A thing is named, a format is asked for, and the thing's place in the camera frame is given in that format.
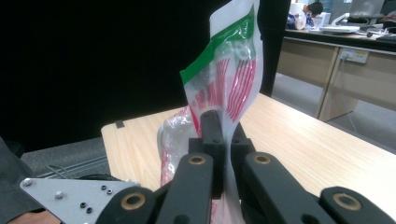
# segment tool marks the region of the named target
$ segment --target person's arm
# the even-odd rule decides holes
[[[388,16],[381,18],[379,21],[396,21],[396,10],[391,11]]]
[[[8,224],[59,224],[60,222],[49,211],[44,211],[40,213],[24,213],[9,221]]]
[[[43,218],[43,221],[54,220],[55,217],[49,212],[31,213],[42,209],[42,206],[20,189],[23,179],[34,176],[34,172],[9,151],[0,137],[0,223],[8,223],[11,220],[10,223],[34,223],[34,220],[39,221],[40,218]]]

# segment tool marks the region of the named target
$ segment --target silver metal plate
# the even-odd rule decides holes
[[[95,223],[115,194],[136,182],[26,178],[20,187],[63,223]]]

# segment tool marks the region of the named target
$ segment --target white plastic bag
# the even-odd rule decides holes
[[[244,222],[230,146],[237,123],[262,84],[262,42],[256,21],[258,8],[259,1],[233,0],[211,16],[210,43],[195,62],[180,72],[190,113],[185,108],[181,116],[168,119],[160,137],[162,184],[165,184],[173,177],[176,162],[188,152],[188,138],[201,135],[201,115],[208,110],[218,111],[227,150],[224,192],[220,200],[212,203],[212,223]]]

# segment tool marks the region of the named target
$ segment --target package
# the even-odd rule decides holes
[[[165,121],[159,134],[162,184],[171,180],[188,139],[201,135],[200,117],[216,110],[226,143],[224,192],[212,203],[212,223],[243,223],[230,159],[233,132],[262,84],[262,42],[257,26],[259,1],[235,1],[210,17],[210,43],[181,71],[189,105]]]

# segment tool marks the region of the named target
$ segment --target black backdrop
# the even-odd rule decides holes
[[[3,1],[0,136],[37,150],[186,104],[179,71],[227,2]]]

